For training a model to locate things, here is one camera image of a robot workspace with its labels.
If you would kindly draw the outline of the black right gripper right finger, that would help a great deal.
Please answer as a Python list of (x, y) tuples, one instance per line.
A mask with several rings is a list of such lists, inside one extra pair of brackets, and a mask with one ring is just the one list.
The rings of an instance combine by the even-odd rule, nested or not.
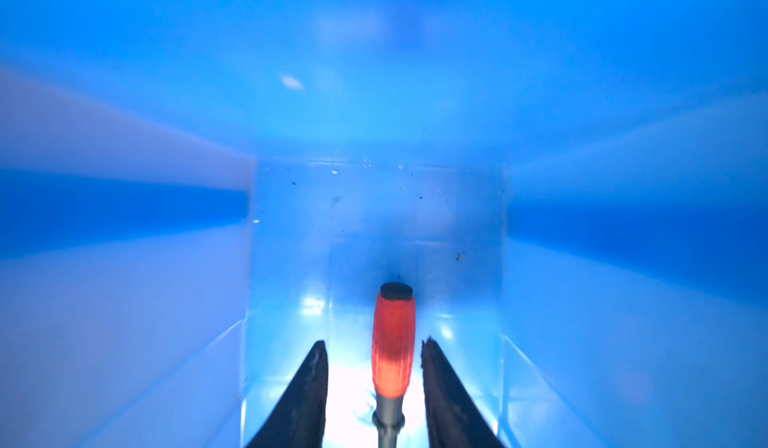
[(421, 366), (429, 446), (502, 448), (433, 338), (422, 343)]

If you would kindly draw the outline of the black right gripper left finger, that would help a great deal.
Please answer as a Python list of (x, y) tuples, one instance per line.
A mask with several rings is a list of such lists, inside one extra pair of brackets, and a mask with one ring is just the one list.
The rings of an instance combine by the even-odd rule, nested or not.
[(325, 342), (318, 340), (246, 447), (321, 447), (326, 423), (328, 369)]

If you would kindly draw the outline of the red handled screwdriver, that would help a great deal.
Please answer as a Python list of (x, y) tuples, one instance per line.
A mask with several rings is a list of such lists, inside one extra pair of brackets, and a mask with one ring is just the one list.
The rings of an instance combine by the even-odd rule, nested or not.
[(415, 327), (413, 289), (401, 282), (383, 284), (376, 300), (372, 333), (376, 394), (372, 421), (380, 447), (395, 447), (405, 424), (403, 401), (414, 363)]

